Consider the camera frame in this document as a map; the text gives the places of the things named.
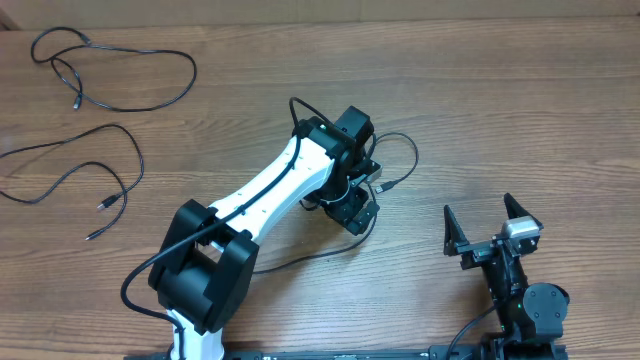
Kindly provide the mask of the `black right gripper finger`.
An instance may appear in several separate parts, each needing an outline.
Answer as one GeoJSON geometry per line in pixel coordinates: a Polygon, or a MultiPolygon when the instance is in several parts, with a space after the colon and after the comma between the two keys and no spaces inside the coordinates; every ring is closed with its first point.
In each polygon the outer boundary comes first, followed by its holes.
{"type": "Polygon", "coordinates": [[[516,218],[529,216],[533,219],[533,221],[536,223],[536,225],[540,230],[544,228],[544,225],[536,217],[534,217],[530,212],[528,212],[522,205],[520,205],[518,201],[510,193],[504,194],[503,201],[504,201],[505,208],[507,211],[507,216],[509,219],[516,219],[516,218]]]}
{"type": "Polygon", "coordinates": [[[459,254],[459,250],[469,245],[460,224],[455,218],[454,212],[449,205],[444,206],[444,222],[445,235],[443,254],[446,256],[454,256],[459,254]]]}

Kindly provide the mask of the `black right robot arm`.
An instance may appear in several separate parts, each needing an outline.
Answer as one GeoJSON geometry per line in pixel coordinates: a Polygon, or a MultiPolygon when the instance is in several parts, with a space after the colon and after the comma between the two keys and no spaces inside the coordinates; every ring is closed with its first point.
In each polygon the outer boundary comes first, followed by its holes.
{"type": "Polygon", "coordinates": [[[454,354],[466,359],[566,359],[563,336],[569,294],[551,283],[529,284],[521,259],[538,249],[544,225],[509,193],[503,197],[508,219],[491,239],[472,244],[466,238],[450,206],[443,209],[443,254],[459,256],[464,270],[480,268],[492,306],[471,320],[448,345],[447,359],[454,354]],[[461,345],[461,338],[491,313],[501,330],[482,336],[475,346],[461,345]]]}

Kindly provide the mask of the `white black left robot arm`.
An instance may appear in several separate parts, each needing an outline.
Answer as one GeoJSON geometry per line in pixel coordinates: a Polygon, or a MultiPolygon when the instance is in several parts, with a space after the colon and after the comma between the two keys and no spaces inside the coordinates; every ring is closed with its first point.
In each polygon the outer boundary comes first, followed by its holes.
{"type": "Polygon", "coordinates": [[[379,206],[371,181],[376,136],[354,106],[336,121],[320,112],[295,119],[282,153],[236,192],[203,206],[189,200],[175,213],[161,248],[123,281],[126,307],[169,322],[164,359],[221,359],[223,328],[245,299],[261,243],[297,204],[325,214],[360,240],[379,206]]]}

